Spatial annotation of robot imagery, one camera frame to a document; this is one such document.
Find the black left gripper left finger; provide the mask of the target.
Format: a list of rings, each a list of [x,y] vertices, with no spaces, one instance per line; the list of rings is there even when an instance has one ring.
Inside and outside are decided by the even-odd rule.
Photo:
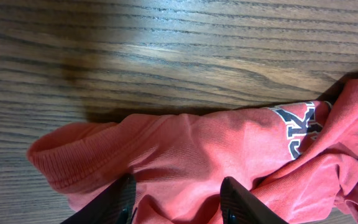
[[[61,224],[131,224],[136,214],[136,181],[124,174]]]

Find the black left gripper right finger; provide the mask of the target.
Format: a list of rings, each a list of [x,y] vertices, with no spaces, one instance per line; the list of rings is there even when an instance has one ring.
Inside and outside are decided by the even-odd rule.
[[[233,177],[225,177],[220,189],[224,224],[288,224]]]

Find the red t-shirt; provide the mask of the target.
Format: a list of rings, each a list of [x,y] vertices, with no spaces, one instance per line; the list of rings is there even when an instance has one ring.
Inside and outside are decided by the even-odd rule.
[[[136,223],[221,223],[227,176],[288,223],[325,219],[334,207],[358,223],[358,79],[335,103],[73,123],[33,143],[27,158],[76,211],[134,174]]]

